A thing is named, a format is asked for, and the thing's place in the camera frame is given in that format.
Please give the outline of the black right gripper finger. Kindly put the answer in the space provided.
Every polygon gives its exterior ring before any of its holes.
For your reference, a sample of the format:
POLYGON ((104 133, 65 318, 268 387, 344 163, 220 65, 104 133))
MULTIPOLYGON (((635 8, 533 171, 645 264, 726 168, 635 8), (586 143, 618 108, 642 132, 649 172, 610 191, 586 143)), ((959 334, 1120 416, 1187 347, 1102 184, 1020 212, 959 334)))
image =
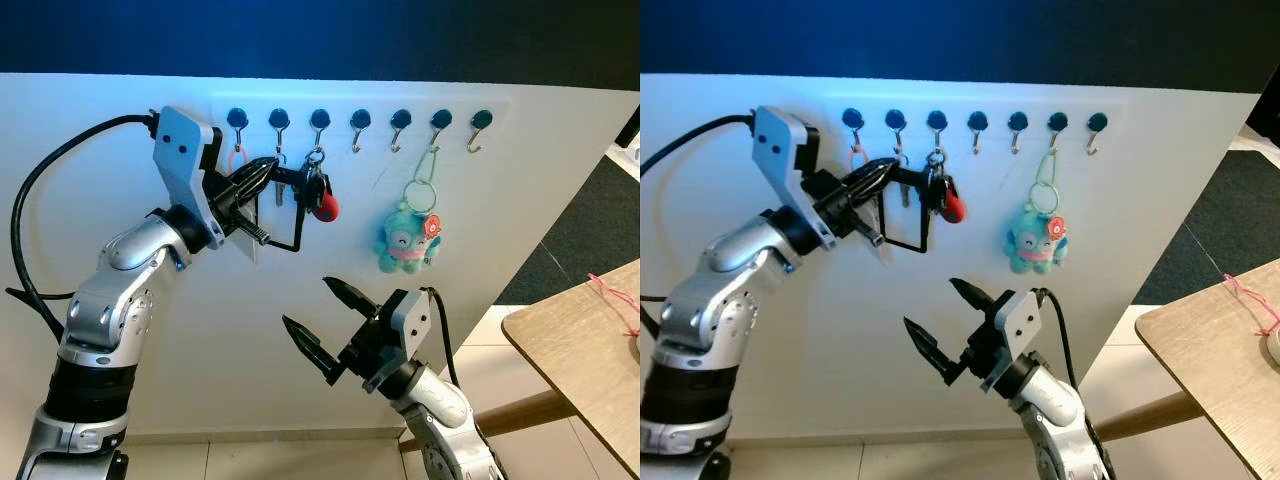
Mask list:
POLYGON ((374 321, 380 314, 380 306, 374 303, 355 285, 335 276, 324 276, 323 282, 344 306, 355 310, 367 321, 374 321))
POLYGON ((305 325, 288 316, 283 317, 283 324, 296 348, 320 371, 325 383, 333 387, 346 371, 346 366, 338 358, 329 355, 315 334, 305 325))
POLYGON ((952 288, 969 303, 974 310, 980 311, 984 315, 984 321, 988 323, 996 312, 998 312, 1002 303, 987 294, 982 288, 966 282, 961 278, 950 278, 948 283, 952 288))
POLYGON ((951 360, 938 347, 937 339, 910 317, 904 317, 902 324, 916 352, 941 375, 943 384, 951 387, 966 370, 965 358, 951 360))

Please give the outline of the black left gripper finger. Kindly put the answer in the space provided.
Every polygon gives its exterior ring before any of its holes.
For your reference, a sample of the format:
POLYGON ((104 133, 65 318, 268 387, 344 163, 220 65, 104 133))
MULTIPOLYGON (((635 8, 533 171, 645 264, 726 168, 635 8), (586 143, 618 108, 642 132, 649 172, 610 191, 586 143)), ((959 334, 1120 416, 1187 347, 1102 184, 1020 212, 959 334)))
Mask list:
POLYGON ((270 242, 270 234, 262 229, 252 218, 247 215, 244 210, 230 210, 227 215, 227 234, 236 232, 243 232, 250 238, 252 238, 257 244, 266 246, 270 242))
POLYGON ((878 157, 845 177, 845 195, 852 206, 861 206, 881 193, 899 168, 896 157, 878 157))
POLYGON ((846 238, 852 233, 863 236, 872 247, 879 247, 884 243, 883 234, 864 221, 856 210, 837 212, 835 215, 835 234, 838 238, 846 238))
POLYGON ((279 157, 256 157, 232 173, 232 193, 236 204, 256 198, 273 180, 279 157))

